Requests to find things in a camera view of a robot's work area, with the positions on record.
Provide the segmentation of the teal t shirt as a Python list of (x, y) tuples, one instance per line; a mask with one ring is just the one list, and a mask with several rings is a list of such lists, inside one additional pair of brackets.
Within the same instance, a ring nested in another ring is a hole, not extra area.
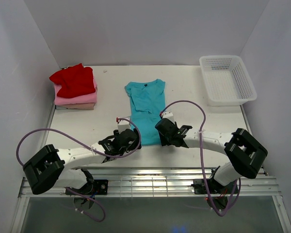
[(160, 121), (160, 112), (165, 108), (165, 82), (156, 79), (147, 83), (130, 82), (125, 86), (129, 97), (130, 120), (141, 133), (142, 146), (161, 143), (155, 125)]

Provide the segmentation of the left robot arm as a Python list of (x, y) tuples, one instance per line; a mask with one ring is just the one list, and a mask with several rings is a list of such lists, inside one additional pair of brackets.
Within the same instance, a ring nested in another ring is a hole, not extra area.
[(77, 192), (91, 195), (98, 184), (84, 166), (103, 164), (141, 149), (137, 129), (115, 130), (113, 135), (91, 146), (56, 149), (52, 144), (42, 147), (23, 165), (32, 193), (43, 194), (53, 187), (68, 187), (67, 195)]

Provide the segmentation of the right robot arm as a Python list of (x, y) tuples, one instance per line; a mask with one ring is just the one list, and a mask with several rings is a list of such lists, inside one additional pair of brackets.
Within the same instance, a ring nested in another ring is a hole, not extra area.
[(207, 179), (211, 193), (222, 192), (241, 177), (255, 179), (268, 155), (266, 148), (242, 128), (233, 133), (201, 132), (188, 125), (179, 128), (175, 122), (162, 118), (155, 129), (162, 146), (206, 149), (228, 157), (229, 162), (218, 166)]

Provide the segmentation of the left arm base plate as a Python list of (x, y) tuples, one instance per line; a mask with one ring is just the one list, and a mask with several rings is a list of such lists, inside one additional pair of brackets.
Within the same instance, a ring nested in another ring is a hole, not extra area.
[(85, 186), (86, 195), (107, 195), (108, 193), (108, 180), (92, 180)]

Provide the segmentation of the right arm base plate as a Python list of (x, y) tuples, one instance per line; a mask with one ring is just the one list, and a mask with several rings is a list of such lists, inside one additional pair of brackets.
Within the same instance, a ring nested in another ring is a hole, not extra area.
[[(211, 194), (231, 194), (234, 182), (230, 182), (226, 186), (222, 186), (213, 178), (207, 179), (208, 188)], [(206, 194), (206, 185), (204, 179), (194, 179), (191, 186), (194, 188), (195, 194)]]

